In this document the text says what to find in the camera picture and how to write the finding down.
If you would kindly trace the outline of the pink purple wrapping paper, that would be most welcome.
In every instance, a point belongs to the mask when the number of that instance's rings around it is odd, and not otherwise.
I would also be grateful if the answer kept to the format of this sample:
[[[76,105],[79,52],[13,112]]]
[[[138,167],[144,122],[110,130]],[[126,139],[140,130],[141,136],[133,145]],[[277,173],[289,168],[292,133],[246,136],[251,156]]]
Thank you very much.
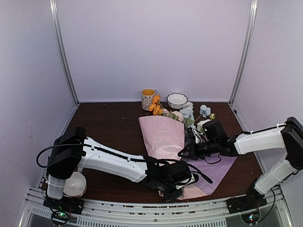
[[[144,116],[139,118],[147,154],[162,159],[180,160],[178,152],[185,146],[184,124],[164,116]],[[230,170],[236,157],[224,157],[212,154],[206,160],[187,160],[213,181],[212,184],[201,176],[199,181],[184,187],[179,200],[189,200],[209,196],[214,193],[222,179]]]

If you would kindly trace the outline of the light blue fake flower stem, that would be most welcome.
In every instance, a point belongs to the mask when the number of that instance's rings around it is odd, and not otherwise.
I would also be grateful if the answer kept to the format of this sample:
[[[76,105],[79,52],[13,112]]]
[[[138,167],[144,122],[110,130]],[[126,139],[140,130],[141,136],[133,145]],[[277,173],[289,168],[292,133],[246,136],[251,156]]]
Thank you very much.
[[[211,115],[211,108],[206,105],[201,105],[199,110],[199,116],[194,118],[194,104],[192,102],[186,102],[182,109],[179,111],[183,115],[183,123],[185,128],[191,127],[200,118],[206,118]]]

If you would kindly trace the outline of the pink fake flower stem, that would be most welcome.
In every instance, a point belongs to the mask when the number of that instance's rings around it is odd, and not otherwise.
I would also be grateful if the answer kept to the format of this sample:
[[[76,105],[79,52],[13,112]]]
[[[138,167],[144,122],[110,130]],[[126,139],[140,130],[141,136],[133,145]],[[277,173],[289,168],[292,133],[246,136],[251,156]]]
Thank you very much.
[[[179,121],[179,122],[183,122],[184,121],[184,116],[182,113],[180,113],[179,111],[168,111],[167,109],[163,109],[163,114],[166,117],[169,117],[173,120]]]

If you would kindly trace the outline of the orange fake flower stem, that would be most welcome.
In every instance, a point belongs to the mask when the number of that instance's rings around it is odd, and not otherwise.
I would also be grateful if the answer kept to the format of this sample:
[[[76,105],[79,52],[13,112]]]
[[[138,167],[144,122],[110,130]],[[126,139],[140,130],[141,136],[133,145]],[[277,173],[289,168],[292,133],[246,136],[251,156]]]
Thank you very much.
[[[164,116],[163,106],[160,103],[160,95],[155,95],[152,98],[152,104],[149,106],[149,112],[152,112],[154,116]]]

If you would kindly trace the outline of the patterned mug with orange inside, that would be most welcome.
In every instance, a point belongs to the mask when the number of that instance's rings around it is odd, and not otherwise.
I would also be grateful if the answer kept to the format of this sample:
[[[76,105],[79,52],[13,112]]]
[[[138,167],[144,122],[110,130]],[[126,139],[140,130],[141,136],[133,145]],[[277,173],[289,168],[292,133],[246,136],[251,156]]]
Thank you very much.
[[[141,91],[141,104],[142,109],[145,111],[149,110],[149,106],[152,104],[152,99],[155,96],[156,91],[150,88]]]

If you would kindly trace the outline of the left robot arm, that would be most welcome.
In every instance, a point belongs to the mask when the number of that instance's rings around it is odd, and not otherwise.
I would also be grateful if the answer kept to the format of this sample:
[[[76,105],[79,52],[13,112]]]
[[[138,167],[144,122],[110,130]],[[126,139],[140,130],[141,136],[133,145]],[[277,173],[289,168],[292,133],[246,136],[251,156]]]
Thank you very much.
[[[156,159],[150,156],[131,155],[102,145],[86,136],[86,129],[76,127],[58,137],[52,146],[39,152],[50,151],[45,168],[47,177],[46,196],[58,210],[68,206],[63,188],[77,167],[94,169],[117,175],[135,183],[142,183],[162,192],[166,201],[182,196],[182,189],[202,177],[213,181],[195,166],[175,159]]]

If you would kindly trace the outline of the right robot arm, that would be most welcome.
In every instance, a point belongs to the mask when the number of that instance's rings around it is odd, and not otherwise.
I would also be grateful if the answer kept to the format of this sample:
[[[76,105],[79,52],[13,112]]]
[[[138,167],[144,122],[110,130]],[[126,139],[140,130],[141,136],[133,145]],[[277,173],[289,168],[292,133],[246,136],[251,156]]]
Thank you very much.
[[[178,153],[179,157],[197,160],[215,153],[238,157],[274,149],[286,151],[270,171],[251,184],[243,197],[242,203],[246,208],[254,208],[268,191],[303,168],[303,126],[295,117],[289,117],[284,123],[273,127],[243,131],[233,136],[227,136],[218,120],[208,121],[202,128],[205,137],[194,129],[188,131],[194,139]]]

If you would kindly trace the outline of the white scalloped bowl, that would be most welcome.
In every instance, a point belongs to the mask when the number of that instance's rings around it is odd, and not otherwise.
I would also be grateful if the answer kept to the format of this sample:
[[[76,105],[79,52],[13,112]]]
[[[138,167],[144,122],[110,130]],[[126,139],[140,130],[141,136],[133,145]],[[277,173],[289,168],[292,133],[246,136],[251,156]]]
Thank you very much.
[[[172,93],[167,96],[167,102],[169,107],[173,109],[182,109],[188,102],[188,98],[181,93]]]

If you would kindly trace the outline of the white round cup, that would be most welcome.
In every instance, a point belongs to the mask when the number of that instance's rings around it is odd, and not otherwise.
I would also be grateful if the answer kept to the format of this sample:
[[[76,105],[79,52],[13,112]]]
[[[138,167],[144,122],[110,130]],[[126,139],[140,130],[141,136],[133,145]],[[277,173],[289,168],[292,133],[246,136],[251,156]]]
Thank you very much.
[[[63,193],[71,198],[80,198],[87,190],[85,176],[79,172],[73,172],[71,177],[66,180]]]

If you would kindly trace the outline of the aluminium front rail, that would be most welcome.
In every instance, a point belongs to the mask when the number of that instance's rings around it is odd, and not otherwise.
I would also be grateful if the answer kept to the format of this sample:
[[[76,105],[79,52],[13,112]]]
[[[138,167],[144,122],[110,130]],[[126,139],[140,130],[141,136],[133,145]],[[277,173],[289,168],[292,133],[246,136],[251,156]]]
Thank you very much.
[[[72,214],[69,227],[291,227],[291,218],[280,187],[266,194],[266,205],[229,212],[226,201],[245,193],[241,184],[221,183],[212,195],[165,202],[139,185],[119,189],[92,188],[83,196],[81,214]]]

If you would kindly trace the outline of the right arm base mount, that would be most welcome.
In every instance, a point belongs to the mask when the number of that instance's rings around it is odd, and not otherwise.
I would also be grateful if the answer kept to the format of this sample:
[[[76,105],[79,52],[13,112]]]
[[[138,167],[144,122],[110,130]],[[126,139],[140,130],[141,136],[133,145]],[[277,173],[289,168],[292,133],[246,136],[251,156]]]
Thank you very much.
[[[229,214],[240,214],[245,224],[254,225],[261,220],[260,207],[267,205],[264,198],[249,200],[247,196],[231,197],[226,201]]]

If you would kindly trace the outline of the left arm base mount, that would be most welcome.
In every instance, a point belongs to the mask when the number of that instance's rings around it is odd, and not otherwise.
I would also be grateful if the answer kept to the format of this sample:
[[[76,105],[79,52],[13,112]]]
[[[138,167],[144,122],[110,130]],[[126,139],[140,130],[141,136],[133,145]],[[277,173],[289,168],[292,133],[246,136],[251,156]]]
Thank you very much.
[[[63,196],[61,200],[46,197],[43,205],[51,211],[51,221],[55,225],[65,225],[72,219],[72,214],[81,215],[84,208],[84,200]]]

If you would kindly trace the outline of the right aluminium frame post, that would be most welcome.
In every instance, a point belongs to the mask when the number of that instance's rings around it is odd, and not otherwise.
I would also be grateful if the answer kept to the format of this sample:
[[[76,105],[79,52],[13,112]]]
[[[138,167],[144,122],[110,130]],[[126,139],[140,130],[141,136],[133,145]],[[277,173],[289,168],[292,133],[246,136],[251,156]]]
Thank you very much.
[[[249,16],[248,16],[248,23],[247,23],[247,29],[246,29],[246,34],[245,34],[245,39],[244,39],[244,44],[243,44],[243,49],[241,53],[241,58],[240,58],[240,63],[239,67],[237,70],[237,75],[236,79],[234,82],[234,86],[232,89],[232,94],[229,100],[229,105],[234,106],[235,100],[237,93],[240,88],[242,76],[245,71],[245,66],[247,63],[248,55],[249,55],[249,49],[250,45],[252,42],[254,30],[255,30],[255,24],[256,24],[256,19],[257,19],[257,13],[258,13],[258,0],[251,0],[250,1],[250,11],[249,11]]]

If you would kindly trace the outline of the aluminium frame post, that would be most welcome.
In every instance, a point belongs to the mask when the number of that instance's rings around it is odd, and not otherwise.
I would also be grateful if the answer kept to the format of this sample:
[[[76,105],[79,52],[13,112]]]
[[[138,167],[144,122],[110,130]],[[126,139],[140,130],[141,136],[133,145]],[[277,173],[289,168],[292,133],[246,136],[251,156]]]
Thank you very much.
[[[241,53],[241,58],[240,58],[240,63],[239,67],[237,70],[237,75],[236,79],[234,82],[234,86],[232,89],[232,94],[229,100],[229,105],[234,106],[235,100],[237,93],[240,88],[242,76],[245,71],[245,66],[247,63],[248,55],[249,55],[249,49],[250,45],[252,42],[254,30],[255,30],[255,24],[256,24],[256,19],[257,19],[257,13],[258,13],[258,0],[251,0],[250,1],[250,11],[249,11],[249,16],[248,16],[248,23],[247,23],[247,29],[246,29],[246,34],[245,34],[245,39],[244,39],[244,44],[243,44],[243,49]]]
[[[63,43],[63,37],[62,37],[62,31],[61,31],[61,26],[60,26],[60,19],[59,19],[59,13],[58,13],[58,8],[57,8],[57,1],[56,0],[49,0],[50,3],[50,10],[52,14],[52,19],[53,19],[53,24],[54,24],[54,29],[55,29],[55,34],[57,38],[57,43],[58,43],[58,48],[59,48],[59,53],[60,53],[60,59],[63,67],[63,72],[66,77],[68,87],[70,90],[70,93],[72,95],[73,101],[75,105],[79,105],[79,99],[76,94],[76,90],[74,87],[74,83],[71,78],[71,72],[70,68],[68,65],[67,61],[67,55],[66,51],[64,48],[64,43]]]

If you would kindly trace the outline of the left aluminium frame post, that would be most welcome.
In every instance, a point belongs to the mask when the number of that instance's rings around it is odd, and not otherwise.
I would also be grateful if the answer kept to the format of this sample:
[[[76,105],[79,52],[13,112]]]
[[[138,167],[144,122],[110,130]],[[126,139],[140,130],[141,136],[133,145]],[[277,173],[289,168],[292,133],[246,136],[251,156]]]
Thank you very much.
[[[59,13],[58,13],[58,8],[57,8],[57,1],[56,0],[49,0],[50,3],[50,10],[52,14],[52,19],[53,19],[53,24],[54,24],[54,29],[55,29],[55,34],[57,38],[57,43],[58,43],[58,48],[59,48],[59,53],[60,53],[60,59],[63,67],[63,72],[66,77],[68,87],[70,90],[70,93],[72,95],[73,101],[75,105],[79,105],[79,99],[76,94],[76,90],[74,87],[74,83],[71,78],[71,72],[70,68],[68,65],[67,61],[67,55],[66,51],[64,48],[64,43],[63,43],[63,37],[62,37],[62,31],[61,31],[61,26],[60,26],[60,19],[59,19]]]

